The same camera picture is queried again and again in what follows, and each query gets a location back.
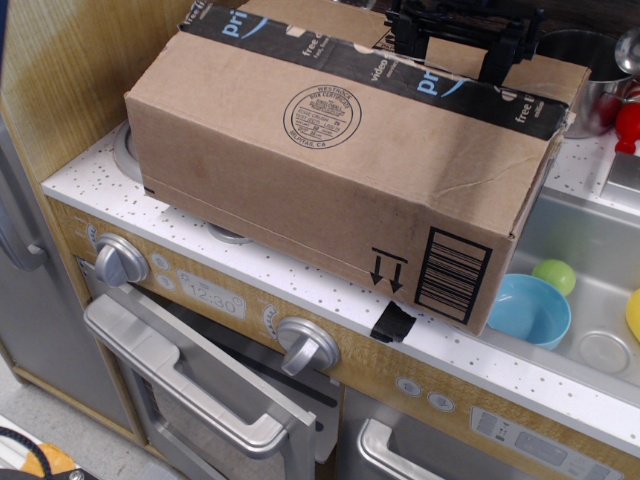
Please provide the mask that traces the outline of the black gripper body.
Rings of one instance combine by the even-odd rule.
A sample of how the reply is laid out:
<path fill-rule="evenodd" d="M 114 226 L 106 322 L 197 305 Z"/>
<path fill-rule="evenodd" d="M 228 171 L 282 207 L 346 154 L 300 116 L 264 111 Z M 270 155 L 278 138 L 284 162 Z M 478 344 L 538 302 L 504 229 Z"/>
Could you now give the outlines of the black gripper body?
<path fill-rule="evenodd" d="M 437 38 L 487 51 L 498 34 L 518 30 L 522 53 L 530 55 L 545 10 L 520 1 L 394 1 L 385 13 L 393 45 L 394 23 L 400 17 L 414 20 L 428 36 L 428 45 Z"/>

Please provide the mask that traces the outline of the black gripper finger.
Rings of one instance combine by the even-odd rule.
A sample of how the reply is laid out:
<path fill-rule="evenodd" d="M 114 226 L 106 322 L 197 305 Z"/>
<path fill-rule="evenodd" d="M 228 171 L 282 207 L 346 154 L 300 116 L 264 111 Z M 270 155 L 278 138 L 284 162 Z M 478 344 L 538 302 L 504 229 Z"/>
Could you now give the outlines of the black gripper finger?
<path fill-rule="evenodd" d="M 478 80 L 488 84 L 502 84 L 514 64 L 522 61 L 522 32 L 505 30 L 489 44 Z"/>
<path fill-rule="evenodd" d="M 400 17 L 394 23 L 394 52 L 423 63 L 426 59 L 428 36 L 411 18 Z"/>

